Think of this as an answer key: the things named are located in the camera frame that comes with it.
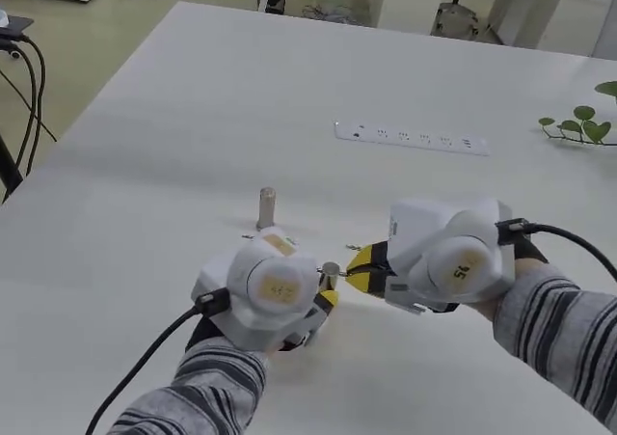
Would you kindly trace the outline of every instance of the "gray striped shirt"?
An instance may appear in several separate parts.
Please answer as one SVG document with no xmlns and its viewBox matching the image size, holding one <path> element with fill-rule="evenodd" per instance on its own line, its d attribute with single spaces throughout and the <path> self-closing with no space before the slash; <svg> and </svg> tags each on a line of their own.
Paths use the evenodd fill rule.
<svg viewBox="0 0 617 435">
<path fill-rule="evenodd" d="M 546 265 L 517 280 L 497 312 L 496 340 L 617 434 L 617 298 L 585 292 Z M 226 339 L 199 342 L 172 385 L 124 411 L 110 435 L 239 434 L 265 385 L 265 355 Z"/>
</svg>

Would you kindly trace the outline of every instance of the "plant stem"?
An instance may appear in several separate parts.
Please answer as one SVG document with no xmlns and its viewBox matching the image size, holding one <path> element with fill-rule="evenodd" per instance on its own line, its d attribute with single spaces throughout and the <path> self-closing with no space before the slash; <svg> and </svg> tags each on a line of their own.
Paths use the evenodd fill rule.
<svg viewBox="0 0 617 435">
<path fill-rule="evenodd" d="M 605 143 L 603 141 L 600 141 L 598 144 L 592 142 L 592 141 L 585 141 L 584 139 L 572 139 L 569 138 L 568 136 L 566 136 L 565 134 L 563 134 L 563 131 L 561 131 L 561 136 L 553 136 L 552 134 L 550 134 L 548 131 L 546 131 L 544 129 L 544 127 L 542 127 L 542 131 L 544 132 L 544 134 L 547 135 L 547 138 L 549 139 L 562 139 L 564 141 L 570 141 L 572 143 L 577 143 L 577 144 L 590 144 L 592 146 L 617 146 L 617 143 Z"/>
</svg>

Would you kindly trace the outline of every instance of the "plant leaf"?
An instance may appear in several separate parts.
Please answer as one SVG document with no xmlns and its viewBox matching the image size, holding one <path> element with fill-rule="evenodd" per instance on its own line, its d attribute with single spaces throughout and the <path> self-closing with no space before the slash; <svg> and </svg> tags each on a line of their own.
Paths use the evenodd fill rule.
<svg viewBox="0 0 617 435">
<path fill-rule="evenodd" d="M 601 95 L 612 95 L 617 97 L 617 81 L 607 81 L 596 87 L 596 91 Z"/>
<path fill-rule="evenodd" d="M 538 121 L 538 123 L 542 126 L 549 126 L 550 124 L 555 123 L 555 119 L 552 119 L 550 117 L 543 117 Z"/>
<path fill-rule="evenodd" d="M 594 142 L 594 144 L 599 144 L 602 142 L 604 136 L 608 134 L 611 126 L 612 125 L 610 122 L 604 122 L 601 124 L 597 124 L 595 122 L 584 122 L 582 124 L 582 129 L 584 129 L 585 134 Z"/>
<path fill-rule="evenodd" d="M 566 120 L 562 124 L 559 125 L 559 129 L 563 129 L 564 131 L 573 131 L 575 133 L 582 133 L 582 128 L 580 125 L 573 120 Z"/>
<path fill-rule="evenodd" d="M 575 117 L 579 120 L 591 120 L 594 118 L 594 115 L 596 115 L 596 111 L 588 105 L 579 105 L 575 108 Z"/>
</svg>

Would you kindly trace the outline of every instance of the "gray floor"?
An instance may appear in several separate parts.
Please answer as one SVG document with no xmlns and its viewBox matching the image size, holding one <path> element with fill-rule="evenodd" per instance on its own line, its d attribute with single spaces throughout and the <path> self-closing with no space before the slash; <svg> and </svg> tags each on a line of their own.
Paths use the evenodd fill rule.
<svg viewBox="0 0 617 435">
<path fill-rule="evenodd" d="M 28 33 L 40 45 L 48 64 L 43 104 L 46 124 L 62 136 L 177 1 L 253 10 L 256 0 L 93 0 L 87 5 L 65 0 L 0 0 L 0 8 L 10 14 L 36 21 Z M 492 2 L 463 0 L 462 4 L 473 7 L 482 17 L 488 15 Z M 367 21 L 368 0 L 288 0 L 286 13 L 301 16 L 306 5 L 319 4 L 349 7 L 360 23 Z M 207 52 L 202 62 L 208 64 Z M 0 53 L 0 68 L 27 93 L 28 78 L 21 62 Z M 0 79 L 0 134 L 13 151 L 21 142 L 27 115 Z M 38 162 L 50 147 L 52 143 L 44 137 Z"/>
</svg>

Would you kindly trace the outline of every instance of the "black stand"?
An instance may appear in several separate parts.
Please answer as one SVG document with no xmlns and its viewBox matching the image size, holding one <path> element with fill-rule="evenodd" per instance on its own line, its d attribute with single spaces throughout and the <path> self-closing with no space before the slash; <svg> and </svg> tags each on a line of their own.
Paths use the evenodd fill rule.
<svg viewBox="0 0 617 435">
<path fill-rule="evenodd" d="M 9 152 L 2 136 L 0 136 L 0 179 L 2 179 L 9 194 L 12 194 L 17 186 L 21 184 L 21 181 L 23 181 L 23 176 L 15 165 L 13 156 Z"/>
<path fill-rule="evenodd" d="M 18 41 L 23 31 L 32 25 L 34 20 L 31 18 L 9 15 L 9 22 L 8 27 L 0 27 L 0 51 L 7 51 L 14 59 L 18 59 L 18 53 L 13 51 L 15 48 L 14 41 Z M 11 195 L 23 181 L 23 176 L 19 172 L 13 160 L 13 156 L 9 152 L 2 136 L 0 136 L 0 180 L 2 180 L 7 188 L 7 195 Z"/>
</svg>

